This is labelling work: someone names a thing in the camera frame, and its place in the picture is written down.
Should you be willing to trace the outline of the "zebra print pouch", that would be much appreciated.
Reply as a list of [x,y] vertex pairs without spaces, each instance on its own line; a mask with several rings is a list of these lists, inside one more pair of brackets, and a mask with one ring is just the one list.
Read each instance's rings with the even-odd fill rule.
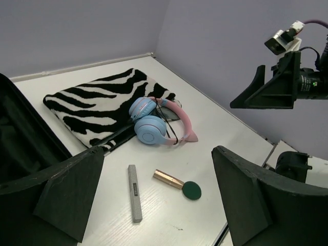
[[175,93],[135,68],[46,95],[43,103],[84,146],[111,153],[136,135],[129,108],[148,96],[181,104]]

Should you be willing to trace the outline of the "blue pink cat-ear headphones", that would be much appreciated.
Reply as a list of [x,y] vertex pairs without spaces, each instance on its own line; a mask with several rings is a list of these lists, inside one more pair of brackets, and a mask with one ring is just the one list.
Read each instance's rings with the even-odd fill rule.
[[[184,135],[182,138],[170,138],[167,133],[165,120],[153,116],[151,113],[161,107],[170,109],[182,121]],[[177,145],[183,141],[198,142],[198,137],[192,130],[192,124],[184,110],[176,103],[155,97],[140,97],[129,108],[129,115],[134,122],[134,131],[137,138],[147,145]]]

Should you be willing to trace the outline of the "dark green round puff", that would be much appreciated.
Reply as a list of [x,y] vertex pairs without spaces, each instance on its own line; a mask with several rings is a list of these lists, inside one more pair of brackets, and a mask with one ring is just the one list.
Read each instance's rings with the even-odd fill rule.
[[198,200],[202,195],[200,186],[193,181],[187,181],[183,184],[182,193],[190,200]]

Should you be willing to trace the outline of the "black hard-shell suitcase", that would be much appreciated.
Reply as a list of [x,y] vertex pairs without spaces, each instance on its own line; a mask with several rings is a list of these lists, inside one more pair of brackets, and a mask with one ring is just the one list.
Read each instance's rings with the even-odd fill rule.
[[1,75],[1,183],[71,158],[22,92]]

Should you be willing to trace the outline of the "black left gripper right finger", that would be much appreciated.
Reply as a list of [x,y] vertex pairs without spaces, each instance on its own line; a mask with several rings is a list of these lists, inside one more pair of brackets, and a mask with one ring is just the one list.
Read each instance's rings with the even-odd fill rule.
[[327,189],[284,177],[223,146],[214,170],[233,245],[327,245]]

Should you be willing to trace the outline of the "silver glitter tube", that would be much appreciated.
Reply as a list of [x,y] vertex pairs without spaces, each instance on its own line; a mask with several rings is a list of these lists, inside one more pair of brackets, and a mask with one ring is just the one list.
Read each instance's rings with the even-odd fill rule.
[[128,178],[130,188],[130,201],[131,201],[131,212],[132,221],[134,223],[140,223],[142,221],[142,210],[140,202],[140,193],[138,187],[138,179],[135,165],[128,166]]

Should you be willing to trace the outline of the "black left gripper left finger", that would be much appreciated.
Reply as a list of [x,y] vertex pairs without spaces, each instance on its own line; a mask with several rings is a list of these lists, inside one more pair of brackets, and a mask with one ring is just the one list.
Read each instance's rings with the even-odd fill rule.
[[101,147],[1,184],[1,245],[82,242],[104,163]]

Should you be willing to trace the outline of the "gold lipstick tube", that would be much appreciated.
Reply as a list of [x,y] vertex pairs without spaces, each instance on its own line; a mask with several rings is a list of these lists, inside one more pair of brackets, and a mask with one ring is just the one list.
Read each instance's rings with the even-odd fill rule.
[[177,179],[172,175],[169,175],[158,169],[155,170],[153,177],[179,190],[181,190],[184,185],[184,182],[181,181],[180,179]]

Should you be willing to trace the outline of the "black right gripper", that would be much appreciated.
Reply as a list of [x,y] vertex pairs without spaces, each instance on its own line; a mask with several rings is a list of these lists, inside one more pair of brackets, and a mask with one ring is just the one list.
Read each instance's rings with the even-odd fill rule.
[[232,102],[232,109],[292,109],[297,99],[327,100],[327,73],[300,69],[301,52],[281,58],[267,82],[265,66],[257,68],[251,84]]

